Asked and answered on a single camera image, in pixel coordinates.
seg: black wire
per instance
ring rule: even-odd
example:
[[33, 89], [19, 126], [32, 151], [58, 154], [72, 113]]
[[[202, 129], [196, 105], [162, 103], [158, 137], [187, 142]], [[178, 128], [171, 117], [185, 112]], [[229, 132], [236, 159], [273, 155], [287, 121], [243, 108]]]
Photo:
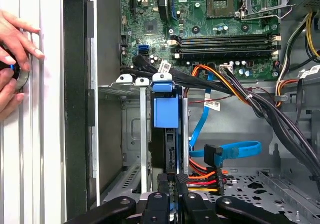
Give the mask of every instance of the black wire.
[[296, 104], [295, 104], [295, 108], [296, 108], [296, 122], [295, 124], [298, 125], [299, 123], [299, 119], [301, 116], [301, 112], [302, 112], [302, 104], [303, 104], [303, 100], [304, 100], [304, 78], [301, 78], [298, 82], [297, 88], [296, 88]]

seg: finger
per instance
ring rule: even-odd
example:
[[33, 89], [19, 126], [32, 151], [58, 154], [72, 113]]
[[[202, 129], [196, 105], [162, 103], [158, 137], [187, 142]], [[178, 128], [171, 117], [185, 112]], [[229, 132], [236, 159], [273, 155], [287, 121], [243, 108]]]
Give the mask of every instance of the finger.
[[6, 119], [13, 111], [16, 110], [16, 108], [19, 106], [19, 104], [22, 103], [24, 100], [25, 94], [19, 93], [13, 97], [13, 99], [10, 100], [8, 105], [5, 107], [5, 109], [0, 112], [0, 121], [3, 121]]
[[28, 32], [31, 33], [39, 33], [40, 32], [40, 28], [38, 27], [34, 27], [32, 24], [6, 12], [6, 11], [2, 11], [3, 16], [5, 17], [5, 19], [10, 22], [14, 27], [16, 28], [22, 28]]
[[15, 34], [8, 35], [3, 39], [8, 49], [15, 55], [21, 69], [30, 71], [30, 64], [25, 49]]
[[30, 40], [28, 40], [23, 34], [18, 35], [18, 39], [20, 40], [22, 46], [33, 56], [38, 59], [43, 59], [44, 53], [40, 51]]
[[0, 90], [2, 90], [12, 79], [14, 71], [10, 68], [5, 68], [0, 72]]
[[10, 82], [0, 92], [0, 112], [2, 112], [12, 99], [16, 90], [17, 81], [11, 79]]
[[14, 65], [16, 61], [3, 48], [0, 47], [0, 61], [7, 65]]

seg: motherboard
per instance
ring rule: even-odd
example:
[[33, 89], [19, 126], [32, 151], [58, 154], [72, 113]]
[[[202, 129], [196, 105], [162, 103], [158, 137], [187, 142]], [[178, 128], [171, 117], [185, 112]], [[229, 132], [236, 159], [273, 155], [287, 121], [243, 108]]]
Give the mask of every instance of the motherboard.
[[275, 80], [279, 64], [278, 0], [122, 0], [121, 59], [131, 66], [141, 54], [159, 67], [166, 60], [192, 73], [198, 64], [231, 67], [238, 79]]

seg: sata port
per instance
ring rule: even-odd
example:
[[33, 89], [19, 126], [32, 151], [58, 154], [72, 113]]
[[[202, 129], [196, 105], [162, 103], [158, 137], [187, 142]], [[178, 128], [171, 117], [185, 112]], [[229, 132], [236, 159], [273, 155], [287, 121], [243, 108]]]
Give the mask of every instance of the sata port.
[[139, 54], [145, 57], [149, 57], [149, 51], [139, 51]]
[[139, 51], [142, 51], [142, 50], [150, 50], [150, 46], [149, 45], [139, 45], [138, 47], [138, 50]]

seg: cable tie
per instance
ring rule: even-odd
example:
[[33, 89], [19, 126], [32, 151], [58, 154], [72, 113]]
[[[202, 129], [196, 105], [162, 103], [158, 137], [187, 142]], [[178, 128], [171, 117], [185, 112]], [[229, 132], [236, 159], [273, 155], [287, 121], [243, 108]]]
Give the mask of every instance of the cable tie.
[[250, 98], [253, 98], [252, 94], [249, 94], [245, 99], [248, 100]]

